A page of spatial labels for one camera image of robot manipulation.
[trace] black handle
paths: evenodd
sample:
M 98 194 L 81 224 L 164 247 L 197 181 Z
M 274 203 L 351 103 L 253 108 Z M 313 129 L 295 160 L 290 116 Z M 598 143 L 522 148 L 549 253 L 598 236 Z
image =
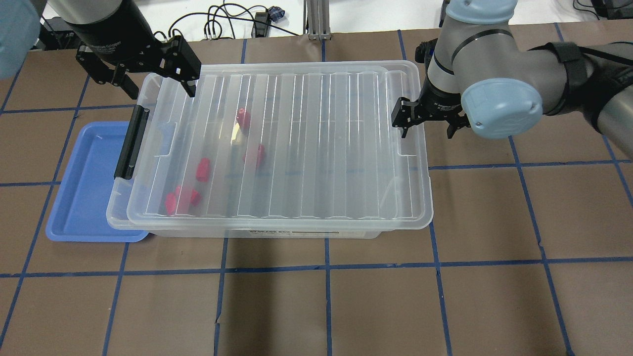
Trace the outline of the black handle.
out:
M 149 109 L 145 109 L 141 105 L 134 107 L 130 125 L 127 127 L 127 133 L 123 141 L 121 155 L 119 155 L 119 161 L 116 164 L 115 178 L 121 177 L 127 180 L 132 178 L 143 134 L 145 133 L 147 118 L 149 118 Z

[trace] metal stand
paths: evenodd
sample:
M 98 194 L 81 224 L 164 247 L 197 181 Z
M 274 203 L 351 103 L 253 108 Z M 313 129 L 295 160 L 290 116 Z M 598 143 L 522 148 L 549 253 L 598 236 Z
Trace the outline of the metal stand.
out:
M 305 0 L 303 18 L 306 19 L 306 32 L 309 39 L 321 41 L 332 38 L 329 0 Z

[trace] table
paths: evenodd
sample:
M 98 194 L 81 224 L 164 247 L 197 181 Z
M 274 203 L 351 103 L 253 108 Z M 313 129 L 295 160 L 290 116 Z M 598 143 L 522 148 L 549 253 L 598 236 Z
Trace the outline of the table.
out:
M 521 49 L 631 40 L 633 21 L 516 25 Z M 412 59 L 438 30 L 195 42 L 205 64 Z M 633 163 L 582 115 L 447 140 L 425 124 L 435 218 L 373 240 L 54 243 L 79 130 L 134 101 L 74 51 L 0 82 L 0 355 L 624 355 Z M 144 75 L 134 75 L 140 84 Z

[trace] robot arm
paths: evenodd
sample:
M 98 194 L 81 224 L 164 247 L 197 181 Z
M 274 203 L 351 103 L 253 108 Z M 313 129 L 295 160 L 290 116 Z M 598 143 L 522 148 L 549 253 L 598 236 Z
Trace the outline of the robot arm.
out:
M 112 83 L 137 99 L 139 88 L 127 74 L 154 72 L 179 81 L 189 96 L 195 96 L 200 60 L 182 36 L 157 40 L 133 0 L 48 3 L 81 38 L 76 59 L 98 84 Z M 37 38 L 36 9 L 45 4 L 46 0 L 0 0 L 0 79 L 22 65 Z
M 519 134 L 545 115 L 583 112 L 633 157 L 633 42 L 582 48 L 551 43 L 518 50 L 508 27 L 517 0 L 453 0 L 436 41 L 422 44 L 427 68 L 416 101 L 400 98 L 392 125 L 449 123 L 490 139 Z
M 196 95 L 201 62 L 182 36 L 157 40 L 133 0 L 49 0 L 85 46 L 77 61 L 98 84 L 112 83 L 132 99 L 139 88 L 128 72 L 154 72 Z M 110 69 L 104 62 L 114 66 Z

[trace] white wall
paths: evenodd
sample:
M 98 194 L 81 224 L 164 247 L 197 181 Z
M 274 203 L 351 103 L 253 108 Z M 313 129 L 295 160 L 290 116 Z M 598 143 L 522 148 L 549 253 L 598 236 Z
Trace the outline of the white wall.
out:
M 190 12 L 206 12 L 212 4 L 222 0 L 135 0 L 154 31 L 167 31 L 178 17 Z M 302 0 L 229 0 L 245 7 L 253 5 L 280 6 L 286 10 L 286 19 L 276 25 L 287 30 L 303 32 Z M 330 0 L 330 27 L 332 32 L 372 32 L 387 30 L 429 29 L 437 27 L 442 0 Z M 50 8 L 44 11 L 46 18 L 56 16 Z M 589 13 L 572 7 L 572 0 L 519 0 L 515 16 L 510 23 L 549 23 L 595 20 Z M 204 39 L 204 15 L 190 16 L 176 27 L 189 41 Z M 226 20 L 221 20 L 225 32 L 230 32 Z M 249 22 L 233 21 L 237 37 L 250 37 Z M 271 36 L 286 35 L 272 29 Z

